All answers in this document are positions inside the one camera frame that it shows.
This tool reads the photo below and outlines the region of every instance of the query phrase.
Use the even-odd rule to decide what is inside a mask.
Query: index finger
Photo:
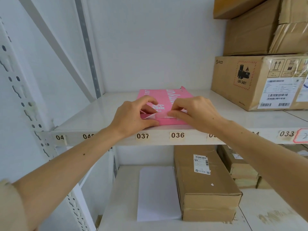
[[[189,105],[188,98],[178,98],[173,103],[171,110],[179,110],[179,111],[181,111],[182,109],[187,110],[188,105]]]
[[[140,109],[143,105],[145,105],[148,102],[155,104],[155,105],[158,104],[157,100],[154,97],[149,96],[149,95],[144,95],[143,97],[140,97],[134,102],[140,107]]]

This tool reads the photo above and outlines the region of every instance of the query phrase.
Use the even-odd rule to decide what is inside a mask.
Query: finger
[[[157,100],[154,97],[149,96],[149,95],[144,95],[143,97],[140,97],[139,99],[134,101],[134,103],[136,103],[140,107],[140,109],[143,105],[145,105],[148,102],[155,104],[155,105],[158,104]]]
[[[157,111],[155,109],[153,109],[151,106],[145,104],[141,107],[141,111],[145,112],[145,113],[157,113]]]
[[[189,101],[187,98],[178,98],[173,103],[171,110],[187,109],[188,105],[189,105]]]
[[[144,128],[148,128],[151,126],[159,126],[159,122],[157,120],[154,119],[147,119],[147,120],[142,120],[143,124],[144,124]]]
[[[184,113],[179,110],[172,110],[167,113],[168,116],[178,118],[191,125],[193,123],[193,118],[189,116],[187,113]]]

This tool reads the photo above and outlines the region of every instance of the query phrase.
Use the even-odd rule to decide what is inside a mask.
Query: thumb
[[[144,128],[151,127],[151,126],[159,126],[159,122],[154,119],[146,119],[142,120]]]
[[[189,116],[187,113],[184,113],[184,112],[179,111],[179,110],[172,110],[172,111],[169,111],[167,114],[170,117],[181,119],[184,122],[186,122],[187,124],[190,124],[192,122],[191,116]]]

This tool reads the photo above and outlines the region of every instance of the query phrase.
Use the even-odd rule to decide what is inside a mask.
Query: pink mailer bag
[[[177,98],[190,98],[193,97],[185,87],[181,87],[180,89],[160,89],[160,90],[140,90],[138,94],[138,98],[149,95],[154,97],[158,101],[158,105],[154,105],[152,103],[148,103],[153,109],[155,109],[158,113],[155,114],[140,114],[142,119],[156,119],[159,121],[160,125],[180,125],[186,124],[184,121],[168,117],[167,112],[171,110],[174,101]]]

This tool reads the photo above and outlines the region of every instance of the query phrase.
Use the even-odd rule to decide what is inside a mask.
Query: forearm
[[[215,136],[241,155],[308,221],[308,159],[228,120],[218,125]]]
[[[30,230],[49,216],[118,140],[118,133],[105,128],[13,183],[22,198]]]

